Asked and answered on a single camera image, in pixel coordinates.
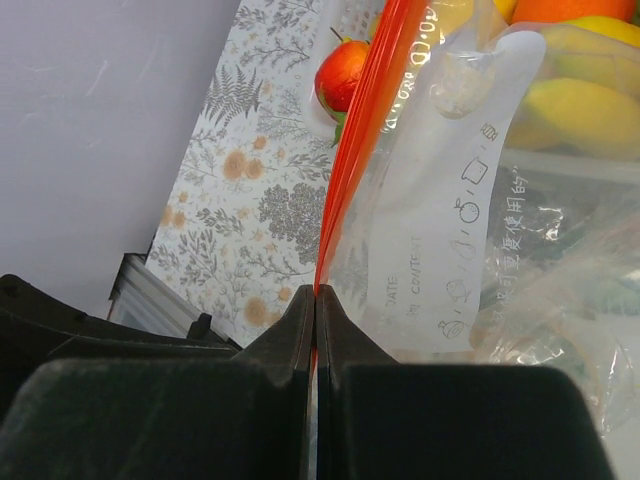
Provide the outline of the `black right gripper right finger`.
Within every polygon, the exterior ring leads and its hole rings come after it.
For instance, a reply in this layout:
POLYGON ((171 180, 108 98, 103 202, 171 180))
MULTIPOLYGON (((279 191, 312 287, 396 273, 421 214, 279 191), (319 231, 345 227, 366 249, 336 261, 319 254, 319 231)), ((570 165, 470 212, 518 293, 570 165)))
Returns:
POLYGON ((316 295, 321 479, 610 479, 577 386, 546 367, 401 364, 316 295))

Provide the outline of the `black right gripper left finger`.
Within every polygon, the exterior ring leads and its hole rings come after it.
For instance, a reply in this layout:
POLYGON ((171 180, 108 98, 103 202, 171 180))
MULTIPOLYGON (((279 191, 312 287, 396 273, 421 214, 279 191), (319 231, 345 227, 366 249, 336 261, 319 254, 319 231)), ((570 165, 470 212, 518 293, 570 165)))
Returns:
POLYGON ((305 478, 314 306, 299 288, 236 353, 44 363, 2 423, 2 477, 305 478))

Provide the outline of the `clear zip top bag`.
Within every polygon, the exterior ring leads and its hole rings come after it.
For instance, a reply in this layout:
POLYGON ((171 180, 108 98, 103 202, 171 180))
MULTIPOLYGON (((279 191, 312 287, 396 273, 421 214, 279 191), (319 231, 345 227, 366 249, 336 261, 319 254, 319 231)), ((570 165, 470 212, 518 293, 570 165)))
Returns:
POLYGON ((603 432, 639 409, 639 160, 506 145, 546 42, 491 1, 383 1, 316 281, 394 359, 542 365, 603 432))

